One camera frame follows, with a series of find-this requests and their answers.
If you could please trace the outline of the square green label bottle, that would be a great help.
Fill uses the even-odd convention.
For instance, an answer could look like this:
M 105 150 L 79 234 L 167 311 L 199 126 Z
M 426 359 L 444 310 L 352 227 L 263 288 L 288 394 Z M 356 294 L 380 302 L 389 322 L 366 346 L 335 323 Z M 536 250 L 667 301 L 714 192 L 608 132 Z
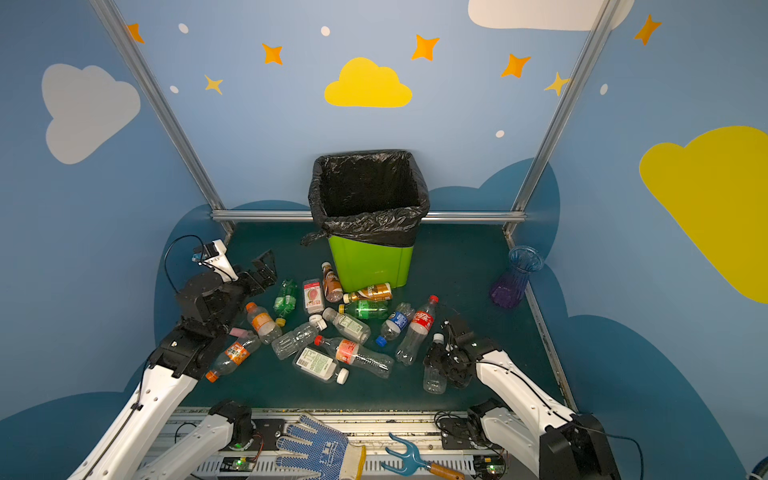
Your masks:
M 349 371 L 335 359 L 310 347 L 298 352 L 293 364 L 302 373 L 324 383 L 344 385 L 349 377 Z

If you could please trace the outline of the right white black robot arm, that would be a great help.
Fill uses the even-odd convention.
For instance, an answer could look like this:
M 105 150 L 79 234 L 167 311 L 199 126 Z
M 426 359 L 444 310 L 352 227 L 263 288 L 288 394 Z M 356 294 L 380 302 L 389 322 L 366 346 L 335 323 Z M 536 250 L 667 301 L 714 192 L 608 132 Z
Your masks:
M 619 479 L 608 435 L 592 415 L 577 414 L 535 384 L 496 342 L 478 337 L 459 316 L 441 324 L 445 344 L 425 357 L 448 383 L 476 379 L 499 397 L 469 410 L 485 442 L 498 445 L 539 479 Z

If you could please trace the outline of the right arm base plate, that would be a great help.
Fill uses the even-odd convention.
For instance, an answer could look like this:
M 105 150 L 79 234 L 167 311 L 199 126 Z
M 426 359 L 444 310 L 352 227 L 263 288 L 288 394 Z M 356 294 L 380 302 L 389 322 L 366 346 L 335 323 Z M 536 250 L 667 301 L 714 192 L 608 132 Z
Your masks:
M 434 417 L 444 450 L 500 450 L 483 433 L 480 424 L 467 417 L 447 411 L 438 412 Z

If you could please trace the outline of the orange soda bottle orange cap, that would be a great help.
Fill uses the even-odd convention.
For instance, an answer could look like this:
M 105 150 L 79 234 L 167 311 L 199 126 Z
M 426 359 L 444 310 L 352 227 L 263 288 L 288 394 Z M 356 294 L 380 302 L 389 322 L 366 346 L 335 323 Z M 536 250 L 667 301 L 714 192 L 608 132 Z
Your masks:
M 250 331 L 244 333 L 216 358 L 205 378 L 215 383 L 219 378 L 232 374 L 260 346 L 257 334 Z

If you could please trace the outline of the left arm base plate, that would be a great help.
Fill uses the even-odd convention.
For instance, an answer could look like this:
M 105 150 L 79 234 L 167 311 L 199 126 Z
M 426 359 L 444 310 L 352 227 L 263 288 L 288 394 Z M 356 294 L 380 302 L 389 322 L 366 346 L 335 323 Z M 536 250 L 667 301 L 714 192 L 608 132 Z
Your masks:
M 234 429 L 228 448 L 232 451 L 276 451 L 277 440 L 283 435 L 286 422 L 283 419 L 251 419 L 239 422 Z

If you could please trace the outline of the gold label brown bottle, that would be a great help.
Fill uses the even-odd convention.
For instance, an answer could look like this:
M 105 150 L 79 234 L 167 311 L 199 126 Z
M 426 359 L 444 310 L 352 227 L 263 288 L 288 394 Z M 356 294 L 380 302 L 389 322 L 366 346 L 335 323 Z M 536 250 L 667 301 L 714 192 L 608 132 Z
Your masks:
M 392 287 L 388 282 L 371 285 L 357 291 L 345 293 L 343 302 L 349 304 L 357 301 L 388 301 L 393 298 Z

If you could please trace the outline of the blue cap water bottle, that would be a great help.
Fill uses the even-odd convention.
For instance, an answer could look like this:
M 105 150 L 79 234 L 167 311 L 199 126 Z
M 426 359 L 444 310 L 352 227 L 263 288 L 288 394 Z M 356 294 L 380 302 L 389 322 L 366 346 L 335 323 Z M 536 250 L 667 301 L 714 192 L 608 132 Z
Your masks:
M 385 347 L 392 343 L 408 327 L 414 315 L 415 310 L 410 303 L 403 302 L 398 304 L 390 316 L 382 323 L 379 336 L 375 339 L 375 344 L 379 347 Z

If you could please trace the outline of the green plastic waste bin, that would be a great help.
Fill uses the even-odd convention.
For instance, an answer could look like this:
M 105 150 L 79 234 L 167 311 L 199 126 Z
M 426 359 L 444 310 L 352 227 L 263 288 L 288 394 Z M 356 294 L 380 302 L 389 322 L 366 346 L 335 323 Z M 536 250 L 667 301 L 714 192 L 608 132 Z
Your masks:
M 413 255 L 413 248 L 388 247 L 332 236 L 328 243 L 336 273 L 346 292 L 389 283 L 392 288 L 404 287 Z

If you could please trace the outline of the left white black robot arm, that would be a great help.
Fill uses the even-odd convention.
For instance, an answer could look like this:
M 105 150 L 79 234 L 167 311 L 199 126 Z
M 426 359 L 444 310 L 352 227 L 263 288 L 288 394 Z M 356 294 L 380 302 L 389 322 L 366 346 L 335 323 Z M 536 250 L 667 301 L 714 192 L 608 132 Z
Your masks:
M 149 355 L 136 391 L 112 425 L 70 475 L 72 479 L 129 479 L 171 414 L 210 370 L 245 301 L 277 280 L 267 251 L 251 270 L 225 267 L 221 254 L 176 293 L 181 319 Z

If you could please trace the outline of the guava juice clear bottle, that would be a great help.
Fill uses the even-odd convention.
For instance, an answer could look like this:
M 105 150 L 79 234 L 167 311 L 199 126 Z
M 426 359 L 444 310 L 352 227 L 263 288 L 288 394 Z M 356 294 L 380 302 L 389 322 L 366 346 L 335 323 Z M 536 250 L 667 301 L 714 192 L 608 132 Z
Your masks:
M 321 314 L 325 309 L 325 296 L 319 279 L 306 280 L 303 283 L 304 309 L 308 315 Z

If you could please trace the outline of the green soda bottle yellow cap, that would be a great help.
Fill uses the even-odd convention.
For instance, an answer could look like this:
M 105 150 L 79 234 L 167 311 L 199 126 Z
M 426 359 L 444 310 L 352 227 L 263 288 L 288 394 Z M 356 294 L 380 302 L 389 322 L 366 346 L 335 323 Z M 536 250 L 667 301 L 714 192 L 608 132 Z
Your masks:
M 339 305 L 339 312 L 363 321 L 386 320 L 389 316 L 387 300 L 358 300 Z

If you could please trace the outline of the clear water bottle white cap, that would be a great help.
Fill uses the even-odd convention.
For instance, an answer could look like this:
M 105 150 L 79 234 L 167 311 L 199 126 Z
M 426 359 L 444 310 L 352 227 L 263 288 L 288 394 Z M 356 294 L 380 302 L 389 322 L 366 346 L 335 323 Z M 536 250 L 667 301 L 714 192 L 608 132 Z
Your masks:
M 444 343 L 444 335 L 435 333 L 424 358 L 423 389 L 430 394 L 441 395 L 447 388 L 447 379 L 441 370 Z

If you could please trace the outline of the red cola label bottle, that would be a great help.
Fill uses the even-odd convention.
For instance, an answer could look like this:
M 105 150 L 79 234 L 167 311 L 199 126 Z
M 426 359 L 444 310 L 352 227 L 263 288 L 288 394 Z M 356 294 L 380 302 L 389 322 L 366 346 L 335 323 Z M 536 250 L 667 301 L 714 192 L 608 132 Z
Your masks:
M 395 360 L 404 366 L 412 365 L 418 355 L 419 348 L 427 338 L 435 321 L 439 298 L 435 295 L 429 297 L 428 301 L 416 310 L 406 334 L 400 343 Z

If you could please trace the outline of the teal hand rake tool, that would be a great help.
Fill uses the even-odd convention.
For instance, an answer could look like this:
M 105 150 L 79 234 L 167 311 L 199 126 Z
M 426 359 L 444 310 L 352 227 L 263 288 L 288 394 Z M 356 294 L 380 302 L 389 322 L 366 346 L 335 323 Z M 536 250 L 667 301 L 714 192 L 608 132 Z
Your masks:
M 452 470 L 438 463 L 428 462 L 422 459 L 419 449 L 413 442 L 408 441 L 399 436 L 396 436 L 393 433 L 389 433 L 388 436 L 391 440 L 402 444 L 405 447 L 405 452 L 404 453 L 396 452 L 391 448 L 386 447 L 385 451 L 388 455 L 393 456 L 401 461 L 401 466 L 399 468 L 390 466 L 385 462 L 380 461 L 379 462 L 380 466 L 386 471 L 395 473 L 400 476 L 412 476 L 419 469 L 423 469 L 434 476 L 437 476 L 446 480 L 465 480 L 466 479 L 465 475 L 459 471 Z

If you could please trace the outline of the small orange label bottle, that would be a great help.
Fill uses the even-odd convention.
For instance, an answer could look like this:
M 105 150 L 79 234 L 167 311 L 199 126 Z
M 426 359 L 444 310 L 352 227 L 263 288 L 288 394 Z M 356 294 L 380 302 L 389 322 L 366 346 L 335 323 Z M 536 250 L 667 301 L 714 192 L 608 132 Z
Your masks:
M 264 307 L 249 302 L 245 311 L 248 323 L 264 344 L 270 344 L 283 335 L 281 327 Z

